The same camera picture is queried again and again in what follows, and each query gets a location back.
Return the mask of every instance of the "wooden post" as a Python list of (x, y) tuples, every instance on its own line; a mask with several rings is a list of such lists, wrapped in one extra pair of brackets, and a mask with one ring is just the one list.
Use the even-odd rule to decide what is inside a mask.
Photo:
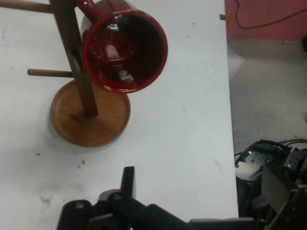
[(77, 23), (74, 0), (50, 0), (51, 8), (56, 19), (59, 33), (76, 80), (78, 92), (87, 116), (98, 115), (92, 82), (84, 72), (80, 51), (82, 41)]

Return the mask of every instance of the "mug handle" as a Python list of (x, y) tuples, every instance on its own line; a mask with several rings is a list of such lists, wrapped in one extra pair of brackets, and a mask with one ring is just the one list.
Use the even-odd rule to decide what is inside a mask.
[(92, 22), (96, 22), (101, 13), (92, 0), (75, 0), (78, 8), (85, 14), (85, 16)]

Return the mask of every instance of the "white table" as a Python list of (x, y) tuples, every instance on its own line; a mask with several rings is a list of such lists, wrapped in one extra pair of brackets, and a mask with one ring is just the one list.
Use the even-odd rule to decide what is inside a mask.
[(92, 149), (50, 122), (52, 99), (70, 80), (26, 73), (70, 70), (53, 15), (0, 9), (0, 229), (53, 230), (66, 202), (96, 203), (131, 165), (146, 205), (185, 221), (237, 217), (224, 1), (131, 3), (163, 26), (168, 60), (151, 86), (129, 95), (123, 134)]

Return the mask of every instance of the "black cable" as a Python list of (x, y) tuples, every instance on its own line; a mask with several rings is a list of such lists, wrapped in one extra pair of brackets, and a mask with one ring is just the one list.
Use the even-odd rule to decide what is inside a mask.
[(290, 140), (279, 141), (279, 143), (284, 144), (284, 143), (292, 142), (292, 141), (307, 141), (307, 139), (301, 139), (301, 138), (299, 138), (299, 139), (290, 139)]
[[(296, 139), (290, 139), (290, 140), (283, 140), (283, 141), (279, 141), (278, 143), (280, 144), (285, 144), (285, 143), (288, 143), (288, 142), (293, 142), (295, 141), (295, 143), (289, 143), (287, 144), (286, 146), (289, 146), (291, 144), (296, 144), (296, 143), (307, 143), (307, 139), (302, 139), (302, 138), (296, 138)], [(238, 156), (238, 155), (241, 155), (243, 152), (239, 152), (239, 153), (236, 153), (235, 154), (235, 157)]]
[(289, 146), (289, 145), (292, 145), (292, 144), (297, 144), (297, 143), (307, 143), (307, 140), (304, 140), (304, 141), (292, 141), (292, 142), (290, 142), (290, 143), (288, 143), (288, 144), (286, 144), (286, 146)]
[(272, 141), (272, 140), (259, 140), (259, 141), (256, 141), (255, 143), (251, 144), (247, 149), (245, 149), (240, 155), (239, 157), (236, 159), (235, 161), (235, 167), (238, 165), (238, 163), (244, 158), (247, 156), (248, 152), (249, 151), (252, 151), (253, 148), (258, 145), (258, 144), (271, 144), (271, 145), (274, 145), (274, 146), (278, 146), (282, 149), (285, 149), (285, 148), (288, 148), (289, 150), (291, 149), (290, 147), (288, 146), (285, 146), (279, 142), (275, 142), (275, 141)]
[(280, 23), (282, 21), (285, 21), (289, 18), (292, 18), (294, 16), (297, 16), (301, 13), (304, 13), (304, 12), (307, 12), (307, 9), (303, 9), (301, 11), (298, 11), (298, 12), (295, 12), (293, 14), (290, 14), (286, 17), (283, 17), (279, 20), (276, 20), (276, 21), (273, 21), (273, 22), (270, 22), (270, 23), (265, 23), (265, 24), (260, 24), (260, 25), (254, 25), (254, 26), (242, 26), (238, 20), (238, 11), (239, 11), (239, 8), (240, 8), (240, 3), (238, 0), (234, 0), (236, 3), (237, 3), (237, 7), (236, 7), (236, 15), (235, 15), (235, 18), (236, 18), (236, 23), (237, 25), (242, 29), (242, 30), (249, 30), (249, 29), (255, 29), (255, 28), (260, 28), (260, 27), (265, 27), (265, 26), (269, 26), (269, 25), (273, 25), (273, 24), (277, 24), (277, 23)]

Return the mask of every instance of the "red wall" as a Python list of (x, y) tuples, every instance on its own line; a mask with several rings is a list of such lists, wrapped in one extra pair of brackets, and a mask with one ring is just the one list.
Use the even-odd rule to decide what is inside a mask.
[[(243, 26), (269, 23), (294, 12), (307, 9), (307, 0), (238, 0), (238, 20)], [(225, 0), (226, 13), (232, 17), (227, 24), (227, 36), (245, 39), (301, 40), (307, 36), (307, 12), (275, 25), (242, 30), (235, 21), (237, 4)]]

